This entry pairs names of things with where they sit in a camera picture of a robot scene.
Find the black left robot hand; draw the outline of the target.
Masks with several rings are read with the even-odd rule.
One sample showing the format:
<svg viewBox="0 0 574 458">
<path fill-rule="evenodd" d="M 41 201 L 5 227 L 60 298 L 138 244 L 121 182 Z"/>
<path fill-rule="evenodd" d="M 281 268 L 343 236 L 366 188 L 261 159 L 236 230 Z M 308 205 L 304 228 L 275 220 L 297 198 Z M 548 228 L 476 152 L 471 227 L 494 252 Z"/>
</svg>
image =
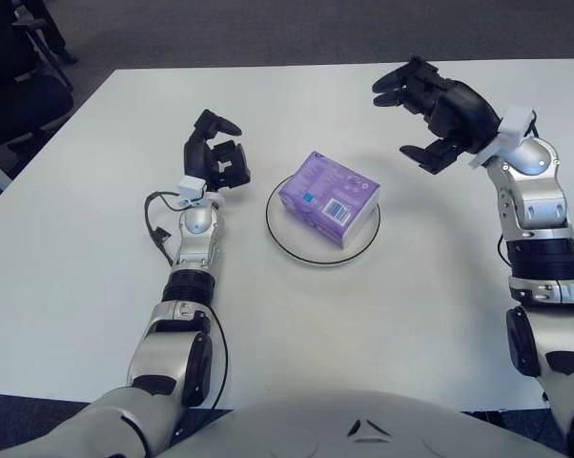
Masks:
<svg viewBox="0 0 574 458">
<path fill-rule="evenodd" d="M 205 109 L 194 124 L 194 131 L 184 145 L 184 174 L 203 179 L 207 190 L 236 188 L 251 181 L 244 149 L 233 140 L 211 147 L 207 141 L 222 133 L 242 135 L 232 121 Z"/>
</svg>

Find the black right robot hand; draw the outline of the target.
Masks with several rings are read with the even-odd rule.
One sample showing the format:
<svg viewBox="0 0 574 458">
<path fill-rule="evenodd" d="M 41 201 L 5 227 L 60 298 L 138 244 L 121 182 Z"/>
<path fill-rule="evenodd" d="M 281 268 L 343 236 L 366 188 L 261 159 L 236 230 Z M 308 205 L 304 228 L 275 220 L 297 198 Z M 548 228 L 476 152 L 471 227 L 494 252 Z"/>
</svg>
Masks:
<svg viewBox="0 0 574 458">
<path fill-rule="evenodd" d="M 400 152 L 436 175 L 463 154 L 476 154 L 498 133 L 501 123 L 492 106 L 468 85 L 439 75 L 426 60 L 413 56 L 403 66 L 372 86 L 377 107 L 401 106 L 421 115 L 437 139 L 422 148 L 400 147 Z"/>
</svg>

